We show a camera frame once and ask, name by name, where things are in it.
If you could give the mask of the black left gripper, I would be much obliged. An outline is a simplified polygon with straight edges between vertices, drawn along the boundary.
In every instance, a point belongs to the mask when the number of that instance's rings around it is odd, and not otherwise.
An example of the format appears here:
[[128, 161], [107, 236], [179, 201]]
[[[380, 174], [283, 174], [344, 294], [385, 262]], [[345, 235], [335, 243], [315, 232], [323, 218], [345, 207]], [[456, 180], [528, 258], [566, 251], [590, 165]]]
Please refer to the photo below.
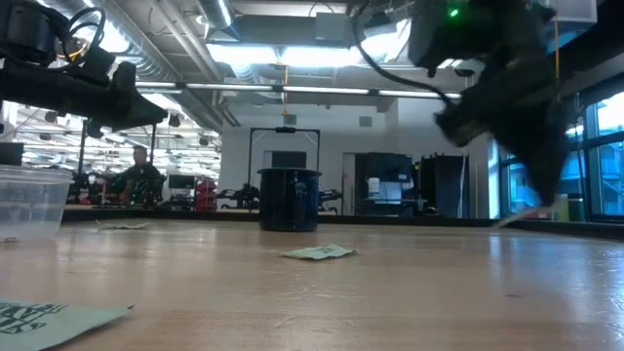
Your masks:
[[151, 102], [138, 91], [119, 100], [108, 77], [114, 56], [95, 47], [84, 56], [81, 65], [68, 69], [50, 68], [52, 87], [46, 89], [46, 107], [58, 113], [72, 113], [90, 118], [111, 120], [114, 131], [157, 125], [168, 111]]

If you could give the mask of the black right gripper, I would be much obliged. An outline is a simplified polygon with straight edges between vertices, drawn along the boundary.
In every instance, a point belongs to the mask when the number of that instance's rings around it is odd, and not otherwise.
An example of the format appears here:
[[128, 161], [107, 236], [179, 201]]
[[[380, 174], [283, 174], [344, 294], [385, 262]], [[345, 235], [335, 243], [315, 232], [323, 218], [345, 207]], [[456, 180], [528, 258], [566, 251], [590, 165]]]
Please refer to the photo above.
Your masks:
[[[463, 146], [491, 132], [497, 118], [523, 107], [546, 107], [555, 94], [555, 69], [546, 54], [554, 9], [536, 1], [417, 1], [411, 10], [409, 59], [429, 77], [447, 59], [484, 65], [477, 83], [436, 117], [445, 136]], [[526, 167], [540, 206], [555, 203], [568, 155], [565, 134], [512, 137], [511, 150]]]

